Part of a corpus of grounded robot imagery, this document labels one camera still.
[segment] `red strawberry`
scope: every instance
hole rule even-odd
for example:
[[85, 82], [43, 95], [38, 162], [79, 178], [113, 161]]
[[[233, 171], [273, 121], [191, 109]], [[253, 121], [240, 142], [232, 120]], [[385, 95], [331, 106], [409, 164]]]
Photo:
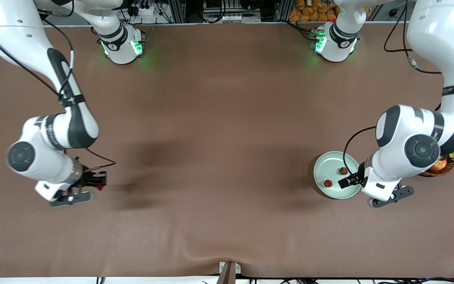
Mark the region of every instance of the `red strawberry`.
[[345, 167], [342, 167], [339, 169], [339, 173], [344, 176], [345, 174], [348, 174], [348, 169], [346, 169]]

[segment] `fruit basket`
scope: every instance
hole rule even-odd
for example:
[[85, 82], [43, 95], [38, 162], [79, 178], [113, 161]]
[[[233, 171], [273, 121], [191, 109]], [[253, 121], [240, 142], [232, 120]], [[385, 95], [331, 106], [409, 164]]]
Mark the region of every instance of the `fruit basket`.
[[434, 177], [434, 176], [445, 176], [452, 172], [454, 169], [454, 153], [450, 153], [449, 155], [443, 157], [441, 156], [439, 160], [426, 171], [420, 173], [420, 176], [424, 176], [427, 178]]

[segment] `green plate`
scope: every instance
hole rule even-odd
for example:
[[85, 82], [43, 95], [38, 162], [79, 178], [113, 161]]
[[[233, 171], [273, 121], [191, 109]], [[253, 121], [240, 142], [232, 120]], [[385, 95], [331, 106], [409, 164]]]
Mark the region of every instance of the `green plate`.
[[[355, 172], [358, 170], [358, 162], [350, 155], [346, 154], [345, 160], [346, 165], [348, 165], [350, 170]], [[320, 158], [318, 158], [315, 163], [315, 168], [313, 170], [315, 182], [324, 194], [332, 198], [350, 198], [353, 195], [357, 194], [357, 192], [360, 190], [360, 185], [351, 185], [349, 187], [341, 189], [341, 187], [339, 186], [339, 180], [346, 178], [346, 176], [349, 176], [351, 174], [348, 173], [344, 176], [342, 174], [339, 174], [339, 169], [342, 167], [344, 167], [344, 163], [342, 162], [342, 152], [340, 151], [330, 151], [324, 153], [320, 156]], [[328, 179], [332, 182], [331, 187], [325, 187], [325, 185], [323, 185], [323, 183]]]

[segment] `table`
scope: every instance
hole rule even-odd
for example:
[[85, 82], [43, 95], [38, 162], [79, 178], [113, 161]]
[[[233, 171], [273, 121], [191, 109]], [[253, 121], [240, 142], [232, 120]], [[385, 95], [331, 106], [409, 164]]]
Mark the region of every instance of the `table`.
[[[94, 201], [63, 208], [5, 164], [24, 121], [61, 107], [0, 58], [0, 277], [208, 275], [226, 260], [250, 277], [454, 277], [454, 171], [404, 180], [415, 194], [380, 209], [313, 181], [319, 155], [390, 106], [439, 103], [440, 75], [383, 52], [390, 29], [365, 25], [355, 52], [330, 63], [284, 24], [156, 27], [128, 65], [88, 28], [63, 29], [101, 128], [91, 148], [118, 162]], [[361, 162], [376, 150], [370, 132], [348, 152]]]

